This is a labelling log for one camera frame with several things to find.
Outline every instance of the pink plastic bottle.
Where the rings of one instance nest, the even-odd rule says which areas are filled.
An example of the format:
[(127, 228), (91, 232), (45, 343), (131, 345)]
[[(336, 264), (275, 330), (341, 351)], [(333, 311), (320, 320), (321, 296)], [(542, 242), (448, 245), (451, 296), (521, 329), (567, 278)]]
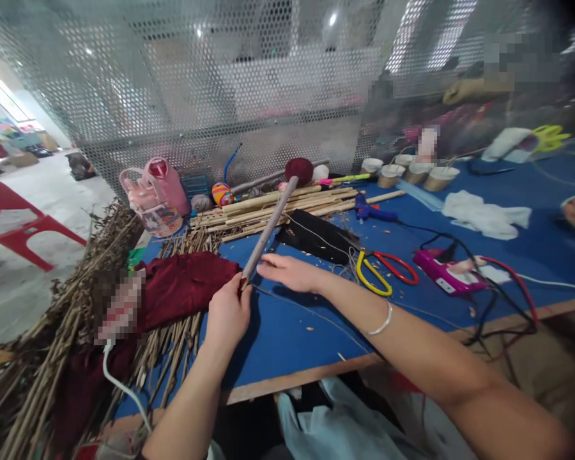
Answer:
[(179, 173), (166, 158), (152, 158), (145, 165), (145, 171), (157, 179), (166, 200), (177, 208), (182, 216), (192, 211), (192, 206), (183, 191)]
[[(142, 177), (133, 182), (126, 178), (127, 171), (135, 171)], [(157, 238), (165, 238), (179, 231), (183, 218), (177, 208), (168, 203), (158, 181), (146, 171), (138, 168), (124, 169), (119, 181), (128, 194), (130, 207), (142, 220), (145, 229)]]

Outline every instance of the bangle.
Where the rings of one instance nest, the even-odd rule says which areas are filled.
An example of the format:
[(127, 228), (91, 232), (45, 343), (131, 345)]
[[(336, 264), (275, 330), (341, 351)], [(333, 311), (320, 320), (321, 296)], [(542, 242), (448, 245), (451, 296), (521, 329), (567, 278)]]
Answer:
[(392, 320), (392, 304), (388, 300), (386, 300), (386, 302), (388, 303), (388, 318), (385, 320), (385, 323), (383, 323), (379, 329), (367, 332), (368, 335), (377, 335), (383, 332), (383, 330), (388, 326), (388, 324), (390, 324), (390, 321)]

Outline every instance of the hot glue gun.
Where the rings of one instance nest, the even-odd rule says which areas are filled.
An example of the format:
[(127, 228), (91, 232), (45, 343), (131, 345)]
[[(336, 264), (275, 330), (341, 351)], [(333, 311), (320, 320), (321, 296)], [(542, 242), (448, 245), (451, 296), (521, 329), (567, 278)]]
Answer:
[(356, 218), (363, 221), (372, 217), (374, 219), (385, 220), (386, 222), (396, 222), (398, 214), (388, 211), (379, 211), (378, 205), (371, 205), (366, 202), (366, 197), (363, 193), (356, 195)]

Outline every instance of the red yarn ball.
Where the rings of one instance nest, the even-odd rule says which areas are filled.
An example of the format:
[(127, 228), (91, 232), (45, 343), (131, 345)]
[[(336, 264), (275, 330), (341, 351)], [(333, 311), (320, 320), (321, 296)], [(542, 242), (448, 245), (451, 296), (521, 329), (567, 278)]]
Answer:
[(306, 158), (292, 158), (286, 165), (286, 178), (298, 177), (298, 186), (308, 184), (313, 179), (313, 165)]

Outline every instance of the scissors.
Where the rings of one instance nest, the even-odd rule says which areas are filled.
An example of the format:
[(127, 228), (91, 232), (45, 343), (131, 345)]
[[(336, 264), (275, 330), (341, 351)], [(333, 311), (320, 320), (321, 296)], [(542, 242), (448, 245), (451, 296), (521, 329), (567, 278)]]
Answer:
[[(383, 252), (372, 251), (370, 249), (366, 249), (364, 246), (362, 246), (355, 239), (348, 238), (347, 236), (345, 236), (343, 234), (341, 236), (350, 245), (352, 245), (354, 248), (356, 248), (360, 252), (358, 255), (358, 261), (356, 263), (356, 274), (358, 275), (358, 278), (360, 279), (360, 281), (362, 281), (362, 283), (364, 283), (364, 285), (367, 288), (369, 288), (371, 291), (373, 291), (375, 294), (383, 296), (383, 297), (390, 296), (390, 295), (392, 295), (392, 287), (388, 284), (388, 282), (385, 280), (385, 278), (383, 276), (381, 276), (380, 273), (373, 268), (371, 263), (365, 259), (365, 257), (368, 257), (368, 256), (375, 256), (382, 264), (384, 264), (387, 267), (388, 270), (390, 270), (402, 282), (407, 283), (407, 284), (411, 284), (411, 285), (414, 285), (414, 284), (417, 284), (420, 282), (420, 277), (417, 275), (415, 270), (412, 269), (409, 264), (400, 260), (398, 257), (395, 257), (391, 254), (385, 254)], [(407, 278), (401, 272), (399, 272), (396, 268), (394, 268), (394, 266), (390, 264), (388, 259), (391, 259), (391, 260), (395, 261), (396, 263), (399, 263), (400, 265), (402, 265), (403, 268), (405, 268), (411, 274), (411, 278)], [(372, 274), (377, 277), (377, 279), (381, 282), (383, 287), (386, 289), (385, 291), (378, 289), (377, 287), (375, 287), (374, 284), (372, 284), (370, 281), (368, 281), (366, 279), (366, 277), (362, 273), (362, 263), (364, 263), (364, 265), (366, 265), (366, 267), (372, 272)]]
[(532, 130), (532, 134), (539, 138), (539, 145), (534, 152), (552, 151), (562, 147), (562, 141), (571, 137), (570, 134), (560, 134), (560, 125), (542, 125)]

